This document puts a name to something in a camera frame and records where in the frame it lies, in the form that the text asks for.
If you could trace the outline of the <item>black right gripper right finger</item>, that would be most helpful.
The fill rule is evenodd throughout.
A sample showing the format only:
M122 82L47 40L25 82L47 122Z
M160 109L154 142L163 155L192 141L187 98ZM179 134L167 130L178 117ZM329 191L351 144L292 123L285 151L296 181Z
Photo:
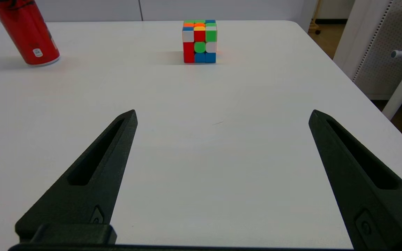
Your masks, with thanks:
M308 125L353 248L402 250L402 179L330 115Z

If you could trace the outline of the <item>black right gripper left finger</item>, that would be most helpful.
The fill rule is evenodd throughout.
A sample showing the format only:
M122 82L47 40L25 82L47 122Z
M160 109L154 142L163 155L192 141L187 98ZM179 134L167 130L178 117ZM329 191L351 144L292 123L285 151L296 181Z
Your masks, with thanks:
M135 110L117 116L15 224L21 241L54 224L108 224L133 144Z

